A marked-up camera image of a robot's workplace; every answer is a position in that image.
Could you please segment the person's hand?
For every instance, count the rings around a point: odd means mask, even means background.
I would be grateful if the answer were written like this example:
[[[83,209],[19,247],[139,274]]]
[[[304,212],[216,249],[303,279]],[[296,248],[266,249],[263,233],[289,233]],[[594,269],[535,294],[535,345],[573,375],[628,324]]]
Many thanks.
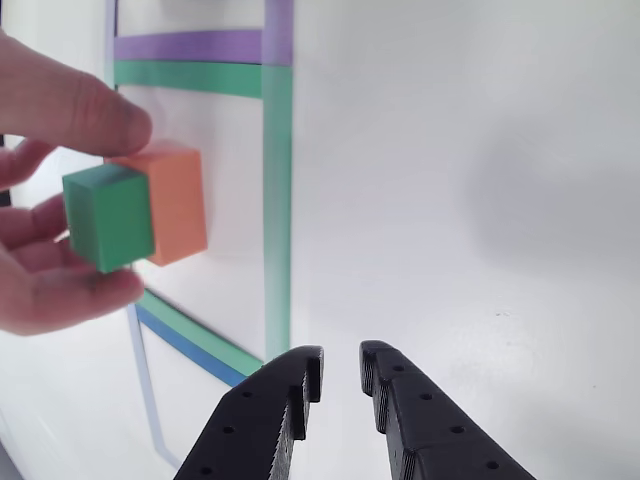
[[[22,142],[1,150],[1,187],[29,179],[58,147],[126,156],[148,144],[148,113],[91,74],[1,36],[1,131]],[[144,291],[129,269],[98,272],[72,253],[64,199],[1,210],[1,328],[39,335],[110,314]]]

